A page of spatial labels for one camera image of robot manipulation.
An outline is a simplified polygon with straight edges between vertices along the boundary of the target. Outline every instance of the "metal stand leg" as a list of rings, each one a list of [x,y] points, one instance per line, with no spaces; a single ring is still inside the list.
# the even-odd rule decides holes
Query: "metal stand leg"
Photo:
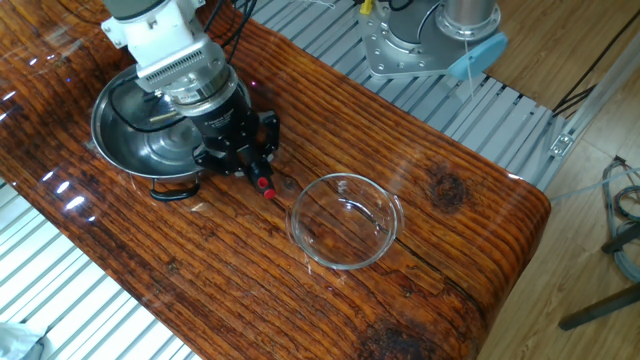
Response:
[[[614,251],[622,248],[622,246],[631,240],[635,240],[640,237],[640,223],[633,224],[627,230],[621,232],[611,241],[602,245],[602,251],[606,254],[613,254]]]
[[[640,284],[633,285],[569,316],[565,316],[560,320],[558,326],[565,331],[571,330],[638,301],[640,301]]]

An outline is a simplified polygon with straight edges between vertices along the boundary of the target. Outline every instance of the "glass bowl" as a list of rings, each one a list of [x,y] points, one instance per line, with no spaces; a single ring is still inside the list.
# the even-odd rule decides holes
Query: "glass bowl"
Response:
[[[287,230],[307,255],[334,269],[358,269],[378,260],[404,229],[397,196],[354,174],[319,178],[287,215]]]

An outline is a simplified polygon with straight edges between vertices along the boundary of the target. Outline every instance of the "wooden table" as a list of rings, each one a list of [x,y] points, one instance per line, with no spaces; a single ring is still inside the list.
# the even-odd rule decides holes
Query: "wooden table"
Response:
[[[541,192],[250,22],[234,65],[281,118],[279,195],[211,177],[154,202],[86,146],[93,101],[130,64],[107,17],[99,1],[0,3],[0,176],[203,358],[475,358],[537,246]],[[356,271],[308,263],[286,236],[287,206],[333,172],[405,209],[404,233]]]

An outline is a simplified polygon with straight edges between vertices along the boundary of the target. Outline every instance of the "stainless steel bowl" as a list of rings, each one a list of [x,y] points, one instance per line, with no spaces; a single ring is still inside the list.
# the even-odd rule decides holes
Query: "stainless steel bowl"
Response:
[[[154,185],[157,180],[195,180],[199,188],[198,173],[202,168],[195,164],[192,151],[202,143],[202,135],[191,120],[186,119],[159,132],[142,133],[133,130],[115,116],[107,99],[108,93],[120,79],[134,73],[135,67],[129,67],[111,80],[100,93],[91,116],[91,132],[96,147],[113,165],[131,174],[153,179]],[[115,91],[113,104],[127,120],[138,127],[162,125],[149,125],[149,118],[170,111],[169,103],[164,98],[145,101],[146,95],[135,82],[129,82]],[[182,200],[189,197],[187,195],[195,195],[196,186],[186,192],[178,190],[168,193],[159,193],[152,187],[151,196],[160,201]]]

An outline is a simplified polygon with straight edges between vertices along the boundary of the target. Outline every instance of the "wooden floor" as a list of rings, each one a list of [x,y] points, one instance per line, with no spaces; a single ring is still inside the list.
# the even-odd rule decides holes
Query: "wooden floor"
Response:
[[[616,154],[640,166],[640,70],[593,120],[547,195],[598,182]],[[615,193],[628,185],[622,178],[611,189]],[[569,332],[557,327],[564,315],[633,284],[599,249],[608,239],[603,199],[598,189],[554,205],[540,248],[505,303],[480,359],[640,358],[640,303]],[[640,241],[625,250],[640,264]]]
[[[638,0],[498,0],[509,38],[489,75],[554,108],[640,10]],[[640,21],[615,42],[578,88],[598,82],[640,32]]]

